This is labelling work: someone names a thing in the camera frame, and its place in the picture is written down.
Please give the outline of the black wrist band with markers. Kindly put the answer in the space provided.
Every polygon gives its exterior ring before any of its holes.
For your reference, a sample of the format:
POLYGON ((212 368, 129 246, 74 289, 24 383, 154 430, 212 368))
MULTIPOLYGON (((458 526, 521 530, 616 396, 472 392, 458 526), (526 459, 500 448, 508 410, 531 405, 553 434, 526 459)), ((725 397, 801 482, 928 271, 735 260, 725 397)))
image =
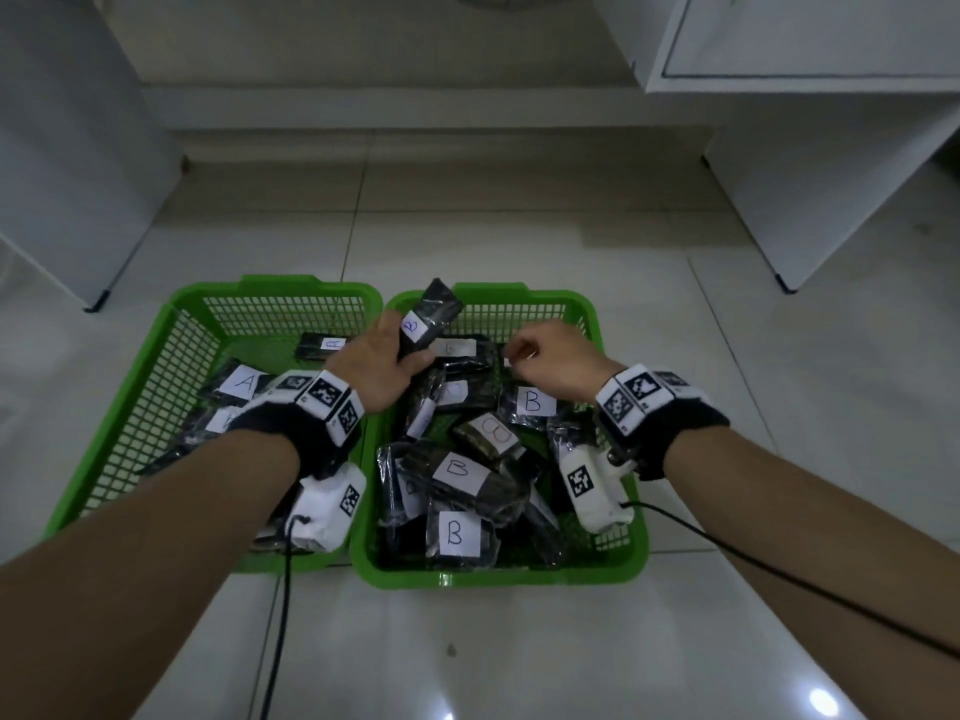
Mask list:
POLYGON ((643 481, 665 477, 667 452, 682 433, 731 425, 702 389, 674 371, 642 363, 608 378, 594 399, 610 454, 636 463, 643 481))
POLYGON ((289 370, 252 399, 226 431, 280 435, 299 458, 299 478, 330 478, 349 459, 366 416, 359 393, 329 370, 289 370))

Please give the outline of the person's left forearm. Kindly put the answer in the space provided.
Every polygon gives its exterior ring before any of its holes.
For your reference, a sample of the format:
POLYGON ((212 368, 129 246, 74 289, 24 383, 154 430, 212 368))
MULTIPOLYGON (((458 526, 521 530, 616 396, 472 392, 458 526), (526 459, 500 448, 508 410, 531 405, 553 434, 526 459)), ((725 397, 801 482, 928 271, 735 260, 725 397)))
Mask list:
POLYGON ((0 565, 0 720, 130 720, 294 484, 237 431, 0 565))

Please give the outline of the person's right forearm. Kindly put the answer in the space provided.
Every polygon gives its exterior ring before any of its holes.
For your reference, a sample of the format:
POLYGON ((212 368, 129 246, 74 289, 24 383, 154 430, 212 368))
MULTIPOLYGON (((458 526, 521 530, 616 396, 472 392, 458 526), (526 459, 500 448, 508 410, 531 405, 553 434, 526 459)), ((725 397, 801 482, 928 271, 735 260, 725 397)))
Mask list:
MULTIPOLYGON (((960 554, 730 428, 677 436, 663 463, 715 539, 960 651, 960 554)), ((960 720, 960 659, 727 558, 858 711, 960 720)))

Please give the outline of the person's right hand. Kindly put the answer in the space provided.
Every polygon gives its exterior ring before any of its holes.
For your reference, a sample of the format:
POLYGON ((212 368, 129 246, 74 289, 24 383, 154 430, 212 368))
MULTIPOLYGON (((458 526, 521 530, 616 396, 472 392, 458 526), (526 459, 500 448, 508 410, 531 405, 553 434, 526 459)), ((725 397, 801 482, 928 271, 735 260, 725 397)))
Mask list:
POLYGON ((513 374, 555 399, 595 403, 603 387, 626 370, 571 324, 551 319, 525 326, 543 326, 543 365, 512 367, 513 374))

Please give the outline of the white desk cabinet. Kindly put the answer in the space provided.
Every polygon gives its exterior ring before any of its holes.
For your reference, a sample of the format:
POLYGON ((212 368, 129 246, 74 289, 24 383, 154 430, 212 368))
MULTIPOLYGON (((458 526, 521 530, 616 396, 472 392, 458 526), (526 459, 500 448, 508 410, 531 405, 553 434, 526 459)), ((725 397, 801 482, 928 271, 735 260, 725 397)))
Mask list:
POLYGON ((794 294, 960 130, 960 0, 592 0, 639 86, 733 102, 702 161, 794 294))

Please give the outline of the pile of black packets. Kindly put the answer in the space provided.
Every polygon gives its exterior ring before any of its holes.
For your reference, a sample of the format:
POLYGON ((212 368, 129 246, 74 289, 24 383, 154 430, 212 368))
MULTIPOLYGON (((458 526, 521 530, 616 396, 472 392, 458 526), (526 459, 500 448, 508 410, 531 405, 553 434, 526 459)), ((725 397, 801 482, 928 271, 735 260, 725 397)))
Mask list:
POLYGON ((569 567, 580 550, 562 447, 594 442, 589 411, 513 374, 482 334, 438 338, 373 452, 365 550, 385 574, 569 567))

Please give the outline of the person's left hand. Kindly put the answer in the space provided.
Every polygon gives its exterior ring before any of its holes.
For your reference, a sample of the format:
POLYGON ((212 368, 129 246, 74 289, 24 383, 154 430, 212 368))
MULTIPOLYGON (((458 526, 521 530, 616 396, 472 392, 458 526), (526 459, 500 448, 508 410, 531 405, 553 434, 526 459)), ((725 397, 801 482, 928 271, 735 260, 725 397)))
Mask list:
POLYGON ((395 310, 383 311, 366 331, 325 362, 325 369, 358 395, 368 416, 387 411, 411 384, 400 384, 396 375, 402 317, 395 310))

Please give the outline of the black labelled plastic packet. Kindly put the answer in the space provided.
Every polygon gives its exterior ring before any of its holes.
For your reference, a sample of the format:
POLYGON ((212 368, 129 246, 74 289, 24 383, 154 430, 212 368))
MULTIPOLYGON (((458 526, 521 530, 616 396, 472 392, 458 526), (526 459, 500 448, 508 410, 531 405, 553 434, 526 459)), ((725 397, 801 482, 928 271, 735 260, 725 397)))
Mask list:
POLYGON ((196 407, 187 413, 175 441, 180 446, 199 447, 224 434, 241 412, 237 406, 196 407))
POLYGON ((198 399, 217 407, 244 407, 274 378, 270 372, 230 358, 204 380, 198 389, 198 399))
POLYGON ((340 352, 351 339, 330 333, 303 332, 294 348, 294 359, 297 362, 325 362, 340 352))
POLYGON ((440 278, 434 278, 420 299, 402 316, 398 359, 429 350, 460 315, 464 303, 440 278))

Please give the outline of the green plastic mesh basket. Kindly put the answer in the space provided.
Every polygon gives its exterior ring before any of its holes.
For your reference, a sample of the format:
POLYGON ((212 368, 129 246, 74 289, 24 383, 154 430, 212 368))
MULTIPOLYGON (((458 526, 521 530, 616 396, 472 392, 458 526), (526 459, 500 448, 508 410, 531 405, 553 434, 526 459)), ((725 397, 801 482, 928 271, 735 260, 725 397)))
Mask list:
POLYGON ((248 275, 185 287, 163 306, 102 424, 58 501, 44 539, 125 496, 174 447, 187 414, 228 359, 274 377, 305 371, 304 332, 355 337, 383 308, 380 293, 311 275, 248 275))
MULTIPOLYGON (((502 345, 529 322, 559 319, 575 326, 599 350, 604 340, 592 302, 569 289, 530 289, 522 283, 465 282, 452 285, 463 310, 446 330, 448 335, 482 334, 502 345)), ((377 468, 378 447, 395 435, 402 403, 374 417, 366 429, 361 468, 368 486, 349 538, 349 556, 357 574, 380 590, 412 591, 536 585, 607 585, 636 578, 649 556, 649 538, 642 517, 632 510, 624 527, 594 534, 585 531, 572 511, 558 517, 568 557, 547 567, 529 540, 501 542, 490 568, 438 565, 426 556, 426 530, 414 551, 395 555, 388 549, 386 530, 379 524, 383 509, 377 468)))

